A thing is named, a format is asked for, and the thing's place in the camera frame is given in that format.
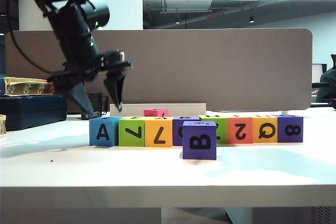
green block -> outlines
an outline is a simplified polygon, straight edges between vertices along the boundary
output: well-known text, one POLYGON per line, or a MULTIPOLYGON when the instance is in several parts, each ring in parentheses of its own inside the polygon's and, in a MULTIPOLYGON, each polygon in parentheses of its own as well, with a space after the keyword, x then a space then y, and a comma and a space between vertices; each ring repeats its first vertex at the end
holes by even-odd
POLYGON ((144 116, 126 116, 119 120, 119 146, 145 146, 144 116))
POLYGON ((217 144, 227 144, 227 118, 220 115, 200 115, 201 121, 214 121, 217 126, 217 144))

purple block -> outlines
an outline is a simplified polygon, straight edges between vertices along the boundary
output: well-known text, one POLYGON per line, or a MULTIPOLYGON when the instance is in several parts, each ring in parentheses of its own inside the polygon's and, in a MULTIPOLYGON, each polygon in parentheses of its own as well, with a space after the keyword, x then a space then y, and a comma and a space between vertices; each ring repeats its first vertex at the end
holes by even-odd
POLYGON ((216 123, 186 121, 183 123, 183 158, 216 159, 216 123))
POLYGON ((173 145, 182 146, 182 126, 185 121, 199 121, 195 115, 174 116, 173 118, 173 145))
POLYGON ((278 118, 278 142, 303 142, 303 117, 297 115, 275 115, 278 118))

robotic arm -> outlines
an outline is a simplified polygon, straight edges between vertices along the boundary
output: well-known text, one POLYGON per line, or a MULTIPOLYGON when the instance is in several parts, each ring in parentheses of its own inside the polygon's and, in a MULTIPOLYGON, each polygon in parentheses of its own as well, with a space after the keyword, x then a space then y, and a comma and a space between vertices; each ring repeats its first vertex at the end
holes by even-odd
POLYGON ((122 88, 127 71, 133 67, 119 50, 100 53, 91 31, 107 24, 110 13, 102 0, 35 0, 49 19, 65 55, 65 70, 48 78, 55 91, 75 101, 87 113, 93 109, 83 83, 92 81, 98 72, 106 72, 104 85, 113 103, 122 110, 122 88), (55 2, 67 1, 58 9, 55 2))

ceiling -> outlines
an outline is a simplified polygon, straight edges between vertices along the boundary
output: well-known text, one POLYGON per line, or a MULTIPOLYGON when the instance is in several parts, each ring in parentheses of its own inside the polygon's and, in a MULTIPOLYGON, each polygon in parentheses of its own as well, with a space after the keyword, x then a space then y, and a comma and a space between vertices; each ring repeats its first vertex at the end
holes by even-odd
MULTIPOLYGON (((8 22, 6 16, 1 16, 6 14, 6 0, 0 0, 0 33, 6 34, 8 29, 8 22)), ((19 20, 19 11, 18 11, 18 0, 9 1, 9 16, 11 18, 12 26, 14 30, 18 30, 18 20, 19 20)))
POLYGON ((251 15, 269 22, 272 14, 282 13, 285 19, 333 10, 336 1, 330 0, 143 0, 144 29, 216 28, 223 23, 219 28, 245 27, 251 15))

black mug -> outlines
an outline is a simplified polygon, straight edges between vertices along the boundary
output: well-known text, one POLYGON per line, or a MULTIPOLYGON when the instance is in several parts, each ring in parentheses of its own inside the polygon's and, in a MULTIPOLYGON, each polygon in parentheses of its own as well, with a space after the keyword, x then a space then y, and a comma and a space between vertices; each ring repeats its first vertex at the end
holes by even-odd
POLYGON ((103 96, 101 92, 89 92, 88 93, 89 100, 91 102, 93 108, 93 115, 89 115, 85 111, 81 111, 81 119, 89 120, 92 118, 98 118, 107 113, 108 105, 109 105, 109 97, 103 96), (105 98, 104 109, 102 108, 103 102, 102 99, 105 98))

